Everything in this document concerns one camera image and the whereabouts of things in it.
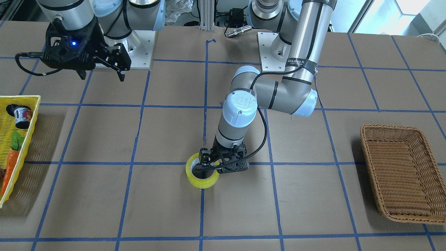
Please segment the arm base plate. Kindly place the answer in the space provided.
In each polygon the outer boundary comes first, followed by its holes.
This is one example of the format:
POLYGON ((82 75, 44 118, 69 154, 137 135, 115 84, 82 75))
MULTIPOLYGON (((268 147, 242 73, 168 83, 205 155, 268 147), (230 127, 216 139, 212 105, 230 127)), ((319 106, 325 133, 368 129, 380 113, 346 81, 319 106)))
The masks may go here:
POLYGON ((282 41, 279 33, 268 32, 258 32, 257 42, 261 73, 284 72, 292 45, 282 41))
POLYGON ((104 36, 104 40, 108 46, 124 44, 132 61, 130 69, 150 70, 156 35, 156 31, 119 29, 104 36))

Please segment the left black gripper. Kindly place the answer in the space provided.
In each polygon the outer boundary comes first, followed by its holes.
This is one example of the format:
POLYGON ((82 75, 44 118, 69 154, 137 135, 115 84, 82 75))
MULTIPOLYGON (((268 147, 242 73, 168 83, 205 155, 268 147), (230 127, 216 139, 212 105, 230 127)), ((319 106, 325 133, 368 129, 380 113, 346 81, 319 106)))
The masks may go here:
POLYGON ((240 145, 236 144, 232 148, 227 148, 215 138, 211 149, 200 149, 200 164, 194 166, 194 171, 216 170, 220 174, 225 174, 248 170, 250 164, 246 156, 247 150, 243 142, 240 145))

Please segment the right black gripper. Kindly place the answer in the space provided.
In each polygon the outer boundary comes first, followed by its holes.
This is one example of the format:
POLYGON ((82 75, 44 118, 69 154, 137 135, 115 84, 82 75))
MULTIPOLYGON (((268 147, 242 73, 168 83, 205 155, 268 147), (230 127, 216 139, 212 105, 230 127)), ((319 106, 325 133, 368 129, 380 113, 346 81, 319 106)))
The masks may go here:
POLYGON ((62 18, 56 17, 46 30, 46 44, 40 60, 53 69, 75 70, 81 79, 86 78, 87 70, 100 63, 113 69, 121 82, 132 63, 124 45, 105 43, 97 17, 78 30, 67 30, 62 18))

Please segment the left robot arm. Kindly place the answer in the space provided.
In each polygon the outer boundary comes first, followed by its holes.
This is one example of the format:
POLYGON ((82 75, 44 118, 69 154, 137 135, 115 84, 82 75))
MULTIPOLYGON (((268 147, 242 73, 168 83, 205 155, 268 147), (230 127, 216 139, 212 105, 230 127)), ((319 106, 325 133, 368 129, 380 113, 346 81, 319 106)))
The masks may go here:
POLYGON ((295 3, 294 0, 250 1, 247 16, 250 24, 285 35, 284 42, 290 46, 283 55, 285 65, 275 73, 261 73, 253 66, 242 66, 236 71, 223 102, 212 148, 200 149, 188 160, 186 170, 216 170, 220 174, 247 170, 247 160, 267 140, 265 129, 260 146, 247 154, 244 137, 261 108, 302 117, 313 113, 318 93, 311 85, 337 2, 303 0, 300 13, 292 10, 295 3))

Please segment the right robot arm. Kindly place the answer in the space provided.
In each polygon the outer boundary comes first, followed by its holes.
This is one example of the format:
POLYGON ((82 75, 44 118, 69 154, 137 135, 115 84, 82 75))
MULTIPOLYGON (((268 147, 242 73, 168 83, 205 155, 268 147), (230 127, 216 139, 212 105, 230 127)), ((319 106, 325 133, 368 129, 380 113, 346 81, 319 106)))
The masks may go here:
POLYGON ((36 56, 53 73, 74 70, 81 79, 97 64, 120 81, 143 45, 136 31, 162 30, 164 0, 39 0, 49 19, 46 44, 36 56))

